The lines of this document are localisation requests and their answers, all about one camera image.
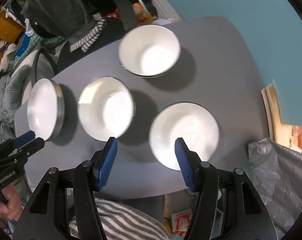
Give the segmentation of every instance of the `gray table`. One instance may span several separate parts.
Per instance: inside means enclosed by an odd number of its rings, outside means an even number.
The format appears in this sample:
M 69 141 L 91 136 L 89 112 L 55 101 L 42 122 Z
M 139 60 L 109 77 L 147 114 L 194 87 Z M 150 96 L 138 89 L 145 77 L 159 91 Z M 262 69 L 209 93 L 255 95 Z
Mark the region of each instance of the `gray table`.
M 247 144 L 268 137 L 263 88 L 252 56 L 234 26 L 220 17 L 203 17 L 167 25 L 178 36 L 182 52 L 166 75 L 145 79 L 124 70 L 117 57 L 119 41 L 74 63 L 53 80 L 63 90 L 66 118 L 61 133 L 25 165 L 35 186 L 52 166 L 76 167 L 104 146 L 87 135 L 77 117 L 84 87 L 101 76 L 114 76 L 131 90 L 136 117 L 118 139 L 118 155 L 103 191 L 113 198 L 141 198 L 186 188 L 181 172 L 156 161 L 148 133 L 153 118 L 170 104 L 188 101 L 208 109 L 219 124 L 220 141 L 209 162 L 220 169 L 247 171 Z M 17 136 L 29 130 L 27 106 L 15 115 Z

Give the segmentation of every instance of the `metal screw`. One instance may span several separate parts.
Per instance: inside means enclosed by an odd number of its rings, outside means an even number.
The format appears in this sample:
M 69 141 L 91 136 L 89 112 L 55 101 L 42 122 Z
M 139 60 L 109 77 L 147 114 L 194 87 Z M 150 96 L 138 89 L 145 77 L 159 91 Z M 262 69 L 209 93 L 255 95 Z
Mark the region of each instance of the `metal screw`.
M 92 165 L 91 161 L 84 161 L 84 162 L 82 162 L 82 166 L 83 167 L 90 167 L 91 165 Z
M 49 168 L 48 173 L 53 174 L 53 173 L 56 173 L 56 171 L 57 171 L 57 168 L 52 167 L 52 168 Z
M 208 168 L 210 166 L 210 163 L 208 162 L 201 162 L 201 166 L 204 168 Z
M 243 170 L 237 168 L 237 169 L 235 169 L 235 173 L 239 174 L 239 175 L 242 175 L 243 174 Z

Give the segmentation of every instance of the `bowl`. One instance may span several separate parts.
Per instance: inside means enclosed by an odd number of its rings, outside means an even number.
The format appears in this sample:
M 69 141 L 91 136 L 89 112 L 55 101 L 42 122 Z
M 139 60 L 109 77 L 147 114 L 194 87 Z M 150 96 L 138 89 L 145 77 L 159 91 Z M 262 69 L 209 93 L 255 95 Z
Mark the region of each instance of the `bowl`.
M 113 77 L 96 79 L 84 88 L 78 100 L 78 118 L 83 129 L 99 141 L 123 135 L 134 114 L 130 91 Z
M 118 48 L 122 66 L 141 77 L 155 77 L 178 61 L 181 45 L 178 37 L 159 25 L 144 25 L 129 31 Z
M 61 87 L 50 79 L 40 79 L 29 96 L 27 117 L 30 130 L 45 141 L 54 139 L 63 126 L 65 105 Z
M 218 146 L 219 127 L 208 110 L 194 103 L 168 106 L 155 117 L 149 134 L 152 153 L 161 164 L 177 171 L 174 143 L 179 137 L 202 161 L 208 161 Z

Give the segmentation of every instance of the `hand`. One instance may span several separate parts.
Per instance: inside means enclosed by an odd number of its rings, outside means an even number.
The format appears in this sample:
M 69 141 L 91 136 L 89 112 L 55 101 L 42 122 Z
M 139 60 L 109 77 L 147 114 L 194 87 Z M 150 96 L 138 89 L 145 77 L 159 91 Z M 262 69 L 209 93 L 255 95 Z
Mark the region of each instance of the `hand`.
M 18 221 L 23 211 L 20 195 L 12 184 L 8 185 L 5 190 L 9 202 L 7 205 L 0 202 L 0 217 L 6 215 L 7 219 Z

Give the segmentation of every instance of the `green fabric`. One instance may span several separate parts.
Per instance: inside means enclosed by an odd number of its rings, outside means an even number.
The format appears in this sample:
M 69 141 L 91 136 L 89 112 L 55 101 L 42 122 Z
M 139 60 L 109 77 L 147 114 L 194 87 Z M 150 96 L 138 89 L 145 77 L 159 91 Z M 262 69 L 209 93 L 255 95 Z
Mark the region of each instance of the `green fabric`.
M 15 57 L 14 60 L 14 66 L 13 70 L 15 70 L 21 63 L 22 61 L 39 45 L 41 44 L 44 46 L 48 51 L 55 49 L 57 46 L 60 46 L 66 42 L 65 38 L 62 37 L 56 37 L 56 38 L 51 38 L 51 39 L 45 39 L 37 35 L 36 33 L 31 36 L 30 42 L 28 47 L 26 48 L 25 52 L 22 54 L 22 56 Z

